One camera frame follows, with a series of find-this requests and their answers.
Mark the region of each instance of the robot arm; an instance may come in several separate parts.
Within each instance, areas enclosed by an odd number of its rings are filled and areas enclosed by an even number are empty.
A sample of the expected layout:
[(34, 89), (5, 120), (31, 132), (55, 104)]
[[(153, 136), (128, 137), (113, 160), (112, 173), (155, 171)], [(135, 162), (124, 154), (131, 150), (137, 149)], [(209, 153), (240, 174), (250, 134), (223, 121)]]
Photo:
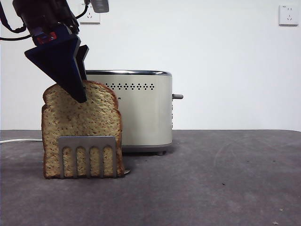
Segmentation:
[[(108, 12), (107, 0), (85, 0), (95, 12)], [(87, 79), (86, 45), (80, 46), (79, 24), (66, 0), (13, 0), (13, 6), (36, 45), (25, 56), (75, 100), (87, 100), (82, 80)]]

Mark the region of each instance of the bread crust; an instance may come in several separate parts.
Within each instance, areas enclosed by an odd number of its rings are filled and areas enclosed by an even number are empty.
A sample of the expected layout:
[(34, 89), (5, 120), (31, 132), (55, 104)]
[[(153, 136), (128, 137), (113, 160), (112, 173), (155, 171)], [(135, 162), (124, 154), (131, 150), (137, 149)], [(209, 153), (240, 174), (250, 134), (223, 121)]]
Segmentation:
[[(83, 80), (83, 83), (85, 85), (85, 83), (91, 83), (91, 84), (94, 84), (94, 85), (97, 85), (97, 86), (100, 86), (102, 88), (104, 88), (108, 93), (110, 93), (112, 96), (113, 96), (113, 100), (114, 100), (114, 110), (116, 111), (116, 113), (118, 114), (119, 118), (120, 118), (120, 127), (119, 127), (119, 130), (120, 130), (120, 139), (116, 139), (116, 165), (117, 165), (117, 175), (118, 177), (123, 177), (124, 176), (124, 165), (123, 165), (123, 160), (122, 160), (122, 152), (121, 152), (121, 136), (122, 136), (122, 117), (121, 117), (121, 113), (120, 111), (118, 110), (118, 100), (117, 100), (117, 97), (115, 95), (115, 93), (113, 92), (113, 90), (111, 90), (110, 88), (108, 88), (107, 86), (105, 86), (104, 84), (101, 84), (101, 83), (98, 83), (98, 82), (94, 82), (94, 81), (88, 81), (88, 80)], [(45, 111), (47, 110), (47, 108), (49, 107), (49, 105), (47, 104), (47, 101), (46, 101), (46, 96), (49, 94), (49, 92), (56, 88), (57, 86), (59, 86), (58, 84), (54, 84), (52, 86), (50, 86), (49, 88), (47, 88), (45, 90), (45, 92), (43, 93), (43, 100), (45, 102), (45, 104), (42, 106), (42, 118), (41, 118), (41, 127), (42, 127), (42, 143), (43, 143), (43, 148), (44, 148), (44, 151), (48, 148), (47, 146), (47, 143), (44, 139), (44, 131), (45, 131)], [(44, 158), (43, 158), (43, 175), (44, 175), (44, 178), (46, 179), (52, 179), (52, 178), (60, 178), (60, 175), (54, 175), (54, 176), (47, 176), (46, 175), (46, 151), (44, 152)]]

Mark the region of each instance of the electrical socket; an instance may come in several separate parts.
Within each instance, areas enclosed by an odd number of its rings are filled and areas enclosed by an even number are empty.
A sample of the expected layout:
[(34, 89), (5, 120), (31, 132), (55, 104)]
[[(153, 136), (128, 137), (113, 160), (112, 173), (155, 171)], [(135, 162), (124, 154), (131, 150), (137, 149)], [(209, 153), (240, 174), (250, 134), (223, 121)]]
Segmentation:
[(297, 26), (299, 24), (299, 7), (297, 5), (279, 6), (279, 25)]
[[(80, 3), (79, 14), (85, 9), (85, 4)], [(93, 10), (91, 4), (88, 5), (88, 10), (81, 18), (78, 19), (81, 24), (100, 24), (100, 13), (96, 13)]]

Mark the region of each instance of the metal prongs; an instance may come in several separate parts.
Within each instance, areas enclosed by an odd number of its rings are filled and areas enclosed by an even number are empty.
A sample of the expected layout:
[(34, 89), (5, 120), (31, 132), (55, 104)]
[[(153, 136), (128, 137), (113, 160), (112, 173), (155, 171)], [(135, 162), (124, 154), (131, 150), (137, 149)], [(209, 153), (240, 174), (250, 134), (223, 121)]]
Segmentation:
[(116, 140), (114, 136), (98, 136), (98, 137), (60, 137), (58, 139), (59, 148), (59, 162), (61, 168), (61, 179), (64, 179), (64, 159), (63, 150), (64, 148), (71, 149), (71, 161), (72, 161), (72, 172), (73, 178), (78, 177), (77, 172), (77, 148), (83, 147), (86, 155), (86, 177), (91, 177), (91, 164), (90, 164), (90, 151), (92, 147), (99, 150), (99, 177), (104, 177), (104, 166), (103, 166), (103, 150), (105, 147), (112, 149), (112, 161), (113, 161), (113, 177), (117, 177), (117, 163), (116, 163)]

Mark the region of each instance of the cream toaster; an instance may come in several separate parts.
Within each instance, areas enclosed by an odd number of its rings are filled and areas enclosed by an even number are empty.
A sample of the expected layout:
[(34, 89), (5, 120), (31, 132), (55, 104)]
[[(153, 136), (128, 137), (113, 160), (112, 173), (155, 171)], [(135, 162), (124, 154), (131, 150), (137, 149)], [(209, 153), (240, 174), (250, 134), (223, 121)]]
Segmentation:
[(111, 88), (122, 117), (122, 152), (165, 153), (172, 144), (172, 75), (161, 71), (87, 70), (87, 79)]

